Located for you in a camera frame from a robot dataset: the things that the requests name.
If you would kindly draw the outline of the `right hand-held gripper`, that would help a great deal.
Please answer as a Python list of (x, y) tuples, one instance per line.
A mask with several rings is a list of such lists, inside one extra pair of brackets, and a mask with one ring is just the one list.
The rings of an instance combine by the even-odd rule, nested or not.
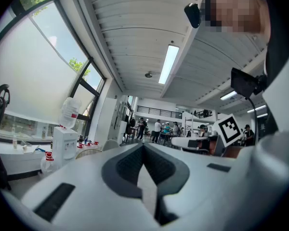
[(216, 121), (205, 137), (174, 137), (171, 144), (185, 150), (199, 149), (207, 155), (223, 157), (227, 147), (236, 142), (241, 134), (235, 116), (230, 114)]

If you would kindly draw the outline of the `coat stand with dark bags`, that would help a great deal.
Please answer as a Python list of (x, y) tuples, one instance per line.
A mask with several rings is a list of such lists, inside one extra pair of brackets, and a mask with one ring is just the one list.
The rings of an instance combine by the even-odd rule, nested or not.
[(135, 119), (134, 117), (131, 117), (129, 124), (128, 124), (128, 137), (131, 138), (131, 140), (134, 139), (135, 135)]

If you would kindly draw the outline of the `white water dispenser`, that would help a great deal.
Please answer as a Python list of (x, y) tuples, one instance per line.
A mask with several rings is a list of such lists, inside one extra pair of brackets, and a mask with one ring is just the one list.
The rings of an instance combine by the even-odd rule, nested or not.
[(72, 129), (55, 127), (53, 130), (53, 158), (59, 168), (76, 157), (78, 134)]

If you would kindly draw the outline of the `white window counter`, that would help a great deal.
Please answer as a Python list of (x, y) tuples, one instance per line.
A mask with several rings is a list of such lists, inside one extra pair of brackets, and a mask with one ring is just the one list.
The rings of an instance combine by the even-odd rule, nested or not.
[(23, 150), (20, 144), (14, 149), (11, 143), (0, 142), (0, 156), (9, 180), (29, 178), (41, 172), (40, 162), (45, 152), (34, 152), (37, 147), (44, 151), (51, 150), (50, 144), (32, 145)]

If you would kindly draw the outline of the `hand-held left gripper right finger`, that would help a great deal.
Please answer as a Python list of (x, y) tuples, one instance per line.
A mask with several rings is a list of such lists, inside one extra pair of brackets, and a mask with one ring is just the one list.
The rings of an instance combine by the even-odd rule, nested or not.
[(156, 185), (158, 230), (221, 231), (226, 209), (218, 207), (234, 159), (144, 144), (144, 163)]

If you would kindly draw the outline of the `black balcony railing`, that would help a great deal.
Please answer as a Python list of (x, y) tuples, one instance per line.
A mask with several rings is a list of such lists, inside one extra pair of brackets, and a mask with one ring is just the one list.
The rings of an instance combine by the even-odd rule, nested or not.
[(202, 110), (199, 112), (194, 112), (194, 116), (197, 118), (207, 118), (212, 116), (212, 111), (211, 110)]
[(138, 105), (136, 111), (141, 112), (141, 113), (146, 113), (146, 114), (165, 116), (165, 117), (171, 117), (171, 118), (177, 118), (177, 119), (182, 118), (182, 113), (162, 110), (162, 109), (157, 109), (157, 108), (151, 108), (151, 107), (146, 107), (146, 106)]

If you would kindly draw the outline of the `white shelf rack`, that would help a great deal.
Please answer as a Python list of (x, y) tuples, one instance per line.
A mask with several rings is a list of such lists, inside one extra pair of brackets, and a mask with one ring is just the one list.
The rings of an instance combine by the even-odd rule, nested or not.
[(196, 125), (194, 124), (194, 115), (188, 112), (182, 113), (182, 126), (184, 128), (184, 137), (195, 137)]

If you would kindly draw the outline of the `black-framed window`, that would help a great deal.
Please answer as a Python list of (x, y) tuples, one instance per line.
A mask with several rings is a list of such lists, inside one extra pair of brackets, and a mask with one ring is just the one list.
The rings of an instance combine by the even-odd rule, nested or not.
[(81, 101), (73, 130), (87, 136), (105, 76), (63, 7), (72, 0), (13, 0), (0, 18), (0, 85), (9, 104), (0, 137), (49, 141), (66, 98)]

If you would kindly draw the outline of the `grey upholstered chair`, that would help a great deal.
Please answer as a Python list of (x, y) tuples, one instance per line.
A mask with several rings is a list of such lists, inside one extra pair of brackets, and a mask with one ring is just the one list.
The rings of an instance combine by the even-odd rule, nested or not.
[(107, 140), (102, 147), (102, 151), (105, 152), (118, 147), (119, 143), (116, 140)]

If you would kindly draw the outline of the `gold wire chair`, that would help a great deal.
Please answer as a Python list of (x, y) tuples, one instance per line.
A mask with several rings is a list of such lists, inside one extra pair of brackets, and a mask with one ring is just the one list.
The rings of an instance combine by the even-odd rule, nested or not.
[(84, 149), (84, 150), (78, 150), (76, 152), (75, 159), (80, 159), (81, 157), (96, 154), (96, 153), (101, 153), (102, 150), (99, 149)]

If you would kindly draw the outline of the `large clear water bottle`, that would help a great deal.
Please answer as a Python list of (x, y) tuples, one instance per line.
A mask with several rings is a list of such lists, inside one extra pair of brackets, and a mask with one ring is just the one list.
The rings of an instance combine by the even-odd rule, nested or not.
[(73, 128), (76, 123), (80, 107), (80, 100), (68, 97), (62, 105), (61, 114), (59, 116), (59, 126), (63, 127), (64, 129)]

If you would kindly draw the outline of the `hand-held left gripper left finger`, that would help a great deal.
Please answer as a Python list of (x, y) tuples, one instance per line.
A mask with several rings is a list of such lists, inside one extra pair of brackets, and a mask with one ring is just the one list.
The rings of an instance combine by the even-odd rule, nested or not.
[(91, 154), (68, 163), (31, 187), (21, 202), (35, 210), (61, 183), (75, 186), (54, 218), (55, 231), (153, 231), (159, 224), (140, 199), (113, 192), (102, 179), (102, 167), (110, 158), (128, 152), (127, 145)]

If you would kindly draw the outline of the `white locker cabinet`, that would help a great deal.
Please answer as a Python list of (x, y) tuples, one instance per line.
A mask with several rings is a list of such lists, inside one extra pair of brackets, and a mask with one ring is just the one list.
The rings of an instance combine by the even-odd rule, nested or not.
[(106, 98), (97, 124), (94, 141), (103, 147), (107, 140), (115, 140), (118, 144), (123, 141), (123, 134), (127, 123), (124, 121), (127, 103), (121, 99)]

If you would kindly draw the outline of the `black chest-mounted monitor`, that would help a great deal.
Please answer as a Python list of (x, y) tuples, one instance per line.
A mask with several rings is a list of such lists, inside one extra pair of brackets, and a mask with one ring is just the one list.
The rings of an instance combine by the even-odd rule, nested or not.
[(231, 88), (249, 99), (252, 94), (258, 95), (267, 88), (267, 76), (265, 74), (253, 77), (241, 70), (232, 68), (231, 70)]

